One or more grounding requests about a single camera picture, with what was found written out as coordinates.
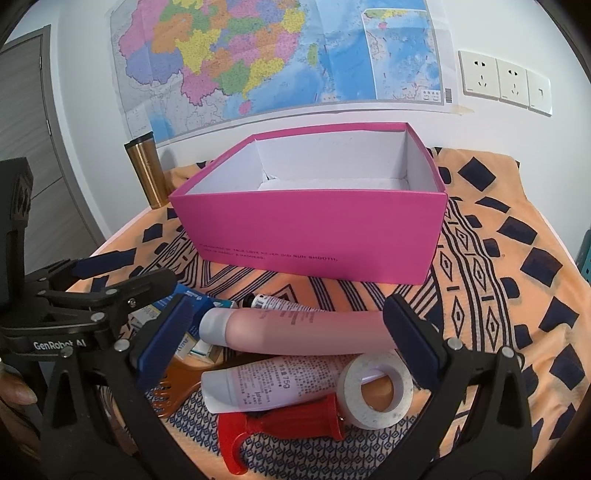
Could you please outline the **person's left hand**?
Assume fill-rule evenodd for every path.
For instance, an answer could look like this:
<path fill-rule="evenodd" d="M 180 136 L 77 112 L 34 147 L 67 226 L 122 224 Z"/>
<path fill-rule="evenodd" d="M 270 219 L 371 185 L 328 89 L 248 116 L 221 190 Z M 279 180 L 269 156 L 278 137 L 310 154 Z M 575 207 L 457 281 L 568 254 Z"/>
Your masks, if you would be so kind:
<path fill-rule="evenodd" d="M 35 406 L 37 396 L 17 375 L 9 373 L 1 364 L 1 422 L 7 427 L 17 446 L 35 460 L 40 459 L 40 433 L 25 412 Z"/>

